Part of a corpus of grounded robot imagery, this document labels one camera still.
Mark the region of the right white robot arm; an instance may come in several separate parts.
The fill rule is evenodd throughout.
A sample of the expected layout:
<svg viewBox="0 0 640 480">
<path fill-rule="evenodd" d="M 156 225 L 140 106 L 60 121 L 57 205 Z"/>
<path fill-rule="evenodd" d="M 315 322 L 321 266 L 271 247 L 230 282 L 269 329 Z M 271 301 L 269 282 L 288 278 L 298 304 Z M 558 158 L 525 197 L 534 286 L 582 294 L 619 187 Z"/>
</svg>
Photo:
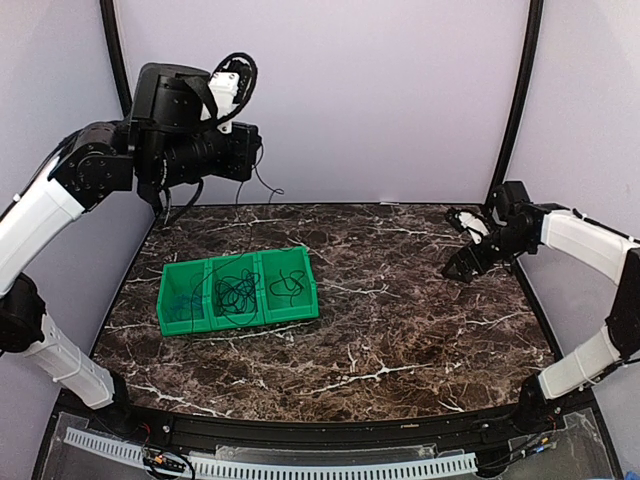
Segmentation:
<svg viewBox="0 0 640 480">
<path fill-rule="evenodd" d="M 598 333 L 535 375 L 531 389 L 536 395 L 511 410 L 511 426 L 530 434 L 547 420 L 547 402 L 595 384 L 639 352 L 639 241 L 557 204 L 521 200 L 493 210 L 494 220 L 466 210 L 449 212 L 471 241 L 450 257 L 444 277 L 469 283 L 498 263 L 544 246 L 600 272 L 617 287 Z"/>
</svg>

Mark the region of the left green plastic bin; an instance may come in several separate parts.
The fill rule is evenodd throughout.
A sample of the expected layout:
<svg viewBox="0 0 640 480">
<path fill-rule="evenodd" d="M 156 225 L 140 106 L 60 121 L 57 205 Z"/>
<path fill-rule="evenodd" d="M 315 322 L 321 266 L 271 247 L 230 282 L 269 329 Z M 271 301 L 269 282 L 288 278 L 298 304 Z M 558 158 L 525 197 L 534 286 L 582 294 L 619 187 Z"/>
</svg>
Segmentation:
<svg viewBox="0 0 640 480">
<path fill-rule="evenodd" d="M 164 337 L 211 331 L 209 275 L 206 259 L 164 265 L 156 305 Z"/>
</svg>

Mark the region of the right green plastic bin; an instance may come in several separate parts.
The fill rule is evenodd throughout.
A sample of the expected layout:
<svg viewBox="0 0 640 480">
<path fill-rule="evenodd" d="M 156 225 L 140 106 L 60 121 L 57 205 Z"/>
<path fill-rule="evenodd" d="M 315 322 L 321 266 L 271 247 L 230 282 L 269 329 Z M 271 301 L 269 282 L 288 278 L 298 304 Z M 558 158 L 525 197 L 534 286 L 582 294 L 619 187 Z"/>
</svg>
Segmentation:
<svg viewBox="0 0 640 480">
<path fill-rule="evenodd" d="M 266 324 L 319 317 L 317 285 L 305 247 L 260 251 L 257 259 Z"/>
</svg>

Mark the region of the left black frame post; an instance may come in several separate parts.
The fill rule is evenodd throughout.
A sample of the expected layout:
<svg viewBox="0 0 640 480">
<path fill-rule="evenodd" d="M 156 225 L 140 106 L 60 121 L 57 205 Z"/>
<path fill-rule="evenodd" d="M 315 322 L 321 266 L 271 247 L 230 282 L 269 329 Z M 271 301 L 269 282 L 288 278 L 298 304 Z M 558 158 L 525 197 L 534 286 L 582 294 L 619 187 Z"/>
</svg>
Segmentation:
<svg viewBox="0 0 640 480">
<path fill-rule="evenodd" d="M 131 113 L 133 100 L 118 31 L 115 3 L 113 1 L 100 1 L 99 7 L 109 62 L 123 117 L 122 120 L 116 122 L 116 131 L 123 141 L 123 149 L 127 150 L 130 147 L 129 114 Z M 162 190 L 160 179 L 163 173 L 163 167 L 162 160 L 160 159 L 159 138 L 155 133 L 151 133 L 151 135 L 147 137 L 144 137 L 144 133 L 141 133 L 136 139 L 143 140 L 140 144 L 142 150 L 139 151 L 139 162 L 135 166 L 138 172 L 136 192 L 142 200 L 151 206 L 154 216 L 158 218 L 163 211 L 163 204 L 160 200 L 160 191 Z"/>
</svg>

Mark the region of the black frame post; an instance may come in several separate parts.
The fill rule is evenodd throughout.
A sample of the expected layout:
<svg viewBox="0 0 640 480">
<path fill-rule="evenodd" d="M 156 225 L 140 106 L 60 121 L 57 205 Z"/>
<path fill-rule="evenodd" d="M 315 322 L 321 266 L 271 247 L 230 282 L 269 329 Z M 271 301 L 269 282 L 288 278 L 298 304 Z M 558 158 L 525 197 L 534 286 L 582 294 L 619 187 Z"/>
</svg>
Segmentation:
<svg viewBox="0 0 640 480">
<path fill-rule="evenodd" d="M 492 198 L 492 191 L 494 190 L 494 188 L 505 180 L 506 174 L 509 169 L 517 135 L 521 125 L 522 116 L 524 113 L 527 94 L 529 91 L 529 85 L 537 52 L 539 34 L 542 25 L 543 9 L 543 0 L 529 1 L 526 28 L 514 93 L 503 139 L 487 191 L 485 204 L 488 204 L 489 200 Z"/>
<path fill-rule="evenodd" d="M 127 150 L 130 147 L 129 114 L 131 113 L 133 100 L 118 31 L 115 3 L 113 1 L 100 1 L 99 7 L 109 62 L 123 117 L 122 120 L 116 122 L 116 131 L 123 141 L 123 149 Z M 143 140 L 140 144 L 142 150 L 139 151 L 139 162 L 135 166 L 138 172 L 136 192 L 142 200 L 151 206 L 154 216 L 158 218 L 163 211 L 163 204 L 160 200 L 160 191 L 162 190 L 160 179 L 163 173 L 163 167 L 162 160 L 160 159 L 159 138 L 155 133 L 151 133 L 151 135 L 147 137 L 144 137 L 144 133 L 141 133 L 136 139 Z"/>
</svg>

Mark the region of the black front rail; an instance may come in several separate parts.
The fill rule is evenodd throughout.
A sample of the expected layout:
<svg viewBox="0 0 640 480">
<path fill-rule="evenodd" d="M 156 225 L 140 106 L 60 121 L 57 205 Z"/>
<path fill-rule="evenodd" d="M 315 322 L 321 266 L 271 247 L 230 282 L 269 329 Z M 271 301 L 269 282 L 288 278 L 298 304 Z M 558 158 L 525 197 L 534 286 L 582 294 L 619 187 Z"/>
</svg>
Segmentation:
<svg viewBox="0 0 640 480">
<path fill-rule="evenodd" d="M 608 433 L 600 409 L 591 393 L 571 394 L 560 404 L 560 412 L 527 421 L 528 426 L 538 427 L 533 432 L 554 431 L 553 439 L 561 433 L 569 433 L 581 427 L 588 438 L 607 448 Z M 125 433 L 120 438 L 142 440 L 147 436 L 152 446 L 169 447 L 180 452 L 214 452 L 221 446 L 255 447 L 293 450 L 346 450 L 405 447 L 435 444 L 440 451 L 449 447 L 471 451 L 506 449 L 507 442 L 525 435 L 524 430 L 513 425 L 512 411 L 516 405 L 506 405 L 466 413 L 445 414 L 405 420 L 365 421 L 343 423 L 287 423 L 275 421 L 249 421 L 215 418 L 202 415 L 171 413 L 145 407 L 132 407 L 138 423 L 144 427 L 135 433 Z M 75 395 L 63 389 L 58 396 L 46 428 L 46 438 L 62 426 L 62 414 L 86 420 L 90 428 L 116 436 L 114 428 L 108 429 L 81 405 Z"/>
</svg>

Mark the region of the right black frame post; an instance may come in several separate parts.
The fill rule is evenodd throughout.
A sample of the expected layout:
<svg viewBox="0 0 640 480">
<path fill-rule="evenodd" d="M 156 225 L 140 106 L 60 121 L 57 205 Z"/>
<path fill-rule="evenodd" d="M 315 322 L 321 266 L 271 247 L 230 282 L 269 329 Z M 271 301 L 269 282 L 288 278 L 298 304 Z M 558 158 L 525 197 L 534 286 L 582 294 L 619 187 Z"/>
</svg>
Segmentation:
<svg viewBox="0 0 640 480">
<path fill-rule="evenodd" d="M 514 93 L 503 139 L 487 191 L 485 204 L 488 204 L 489 200 L 492 198 L 492 191 L 494 190 L 494 188 L 505 180 L 506 174 L 509 169 L 517 135 L 521 125 L 522 116 L 524 113 L 527 94 L 529 91 L 529 85 L 537 52 L 539 34 L 542 25 L 543 9 L 543 0 L 529 1 L 526 28 Z"/>
</svg>

